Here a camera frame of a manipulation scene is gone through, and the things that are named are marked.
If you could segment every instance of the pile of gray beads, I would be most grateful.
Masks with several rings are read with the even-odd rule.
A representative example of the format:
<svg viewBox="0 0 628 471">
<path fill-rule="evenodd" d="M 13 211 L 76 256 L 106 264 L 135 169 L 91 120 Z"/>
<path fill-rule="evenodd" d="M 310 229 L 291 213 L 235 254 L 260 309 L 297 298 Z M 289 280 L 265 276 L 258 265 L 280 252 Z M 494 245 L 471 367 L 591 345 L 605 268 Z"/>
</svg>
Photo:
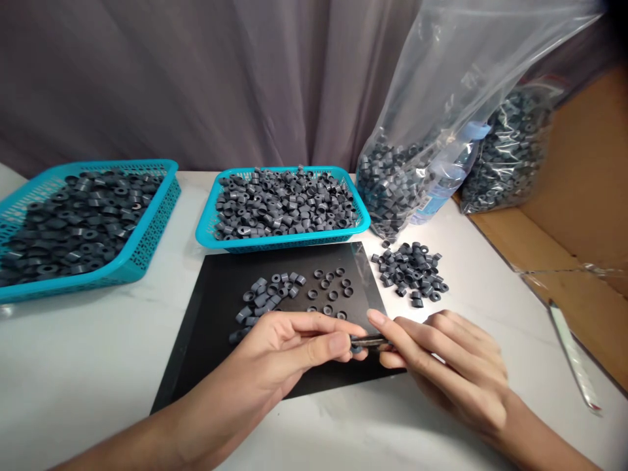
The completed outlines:
<svg viewBox="0 0 628 471">
<path fill-rule="evenodd" d="M 463 213 L 527 201 L 547 151 L 552 106 L 532 88 L 516 88 L 490 117 L 493 127 L 461 188 Z"/>
<path fill-rule="evenodd" d="M 109 263 L 162 181 L 119 169 L 66 177 L 66 186 L 25 208 L 22 229 L 3 244 L 0 287 L 80 275 Z"/>
<path fill-rule="evenodd" d="M 271 283 L 265 278 L 259 278 L 251 289 L 242 295 L 242 300 L 247 305 L 235 316 L 238 324 L 245 327 L 236 330 L 229 335 L 229 343 L 236 345 L 251 331 L 261 316 L 270 311 L 280 311 L 277 306 L 282 300 L 289 297 L 294 299 L 299 294 L 299 288 L 305 285 L 307 279 L 303 275 L 292 272 L 276 273 L 270 278 Z"/>
<path fill-rule="evenodd" d="M 219 183 L 218 240 L 344 229 L 358 218 L 353 193 L 327 172 L 317 177 L 303 166 L 295 173 L 256 167 L 248 181 L 231 175 Z"/>
<path fill-rule="evenodd" d="M 384 287 L 397 286 L 395 292 L 404 297 L 408 289 L 413 307 L 423 307 L 422 298 L 440 301 L 440 294 L 449 291 L 443 277 L 438 274 L 438 261 L 442 255 L 429 255 L 429 247 L 413 242 L 401 244 L 396 252 L 387 249 L 383 254 L 373 254 L 371 262 L 379 264 L 379 279 Z"/>
<path fill-rule="evenodd" d="M 419 205 L 430 155 L 420 144 L 394 147 L 376 137 L 358 159 L 357 188 L 380 237 L 395 239 Z"/>
</svg>

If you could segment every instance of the black mat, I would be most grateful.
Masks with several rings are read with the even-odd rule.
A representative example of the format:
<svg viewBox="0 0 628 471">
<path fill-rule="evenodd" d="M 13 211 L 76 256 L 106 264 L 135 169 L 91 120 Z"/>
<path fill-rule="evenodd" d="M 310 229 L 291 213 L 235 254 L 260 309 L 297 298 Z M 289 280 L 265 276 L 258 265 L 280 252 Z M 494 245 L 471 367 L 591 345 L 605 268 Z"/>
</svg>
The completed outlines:
<svg viewBox="0 0 628 471">
<path fill-rule="evenodd" d="M 326 298 L 329 290 L 320 288 L 320 280 L 314 279 L 313 272 L 320 268 L 328 273 L 338 267 L 345 269 L 343 277 L 351 280 L 354 294 L 349 299 L 344 298 L 340 278 L 335 278 L 329 290 L 336 289 L 340 297 L 330 302 Z M 385 311 L 360 242 L 251 254 L 208 255 L 196 281 L 151 413 L 185 395 L 233 351 L 228 336 L 242 327 L 236 323 L 235 316 L 245 305 L 242 300 L 244 292 L 260 276 L 270 280 L 274 273 L 292 271 L 304 275 L 307 283 L 295 299 L 286 298 L 279 304 L 283 311 L 304 311 L 311 305 L 322 310 L 324 304 L 330 304 L 334 314 L 342 310 L 347 313 L 348 321 L 361 325 L 369 334 L 375 333 L 366 318 L 366 310 L 372 307 Z M 312 288 L 319 291 L 315 301 L 307 298 L 307 292 Z M 287 398 L 361 383 L 399 371 L 384 369 L 378 362 L 377 353 L 372 353 L 363 362 L 329 362 L 305 373 Z"/>
</svg>

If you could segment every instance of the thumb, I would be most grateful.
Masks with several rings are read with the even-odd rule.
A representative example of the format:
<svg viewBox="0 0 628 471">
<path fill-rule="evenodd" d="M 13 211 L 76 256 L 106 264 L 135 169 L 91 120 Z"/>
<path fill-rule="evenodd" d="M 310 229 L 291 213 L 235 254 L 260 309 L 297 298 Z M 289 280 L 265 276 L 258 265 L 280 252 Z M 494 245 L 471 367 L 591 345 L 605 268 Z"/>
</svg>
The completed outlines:
<svg viewBox="0 0 628 471">
<path fill-rule="evenodd" d="M 277 364 L 285 377 L 305 371 L 349 352 L 351 339 L 346 332 L 333 332 L 281 352 Z"/>
</svg>

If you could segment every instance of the cardboard box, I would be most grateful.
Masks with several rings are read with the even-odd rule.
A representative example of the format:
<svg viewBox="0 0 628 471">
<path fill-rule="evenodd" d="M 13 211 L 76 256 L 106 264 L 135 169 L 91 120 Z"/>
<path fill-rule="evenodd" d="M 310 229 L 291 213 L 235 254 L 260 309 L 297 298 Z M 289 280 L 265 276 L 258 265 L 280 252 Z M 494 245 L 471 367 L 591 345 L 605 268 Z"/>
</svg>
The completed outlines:
<svg viewBox="0 0 628 471">
<path fill-rule="evenodd" d="M 617 68 L 557 113 L 537 193 L 471 215 L 495 249 L 628 391 L 628 73 Z"/>
</svg>

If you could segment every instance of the fingernail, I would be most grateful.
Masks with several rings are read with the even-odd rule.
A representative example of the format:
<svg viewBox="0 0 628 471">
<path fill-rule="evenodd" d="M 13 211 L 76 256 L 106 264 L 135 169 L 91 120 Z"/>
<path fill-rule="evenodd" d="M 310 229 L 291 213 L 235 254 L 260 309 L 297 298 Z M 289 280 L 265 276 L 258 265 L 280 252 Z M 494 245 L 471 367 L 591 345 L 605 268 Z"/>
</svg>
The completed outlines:
<svg viewBox="0 0 628 471">
<path fill-rule="evenodd" d="M 368 320 L 375 325 L 383 325 L 383 323 L 386 322 L 386 316 L 375 309 L 369 309 L 366 312 L 366 316 L 368 317 Z"/>
<path fill-rule="evenodd" d="M 334 358 L 346 353 L 350 347 L 349 336 L 344 332 L 334 332 L 329 335 L 329 351 Z"/>
</svg>

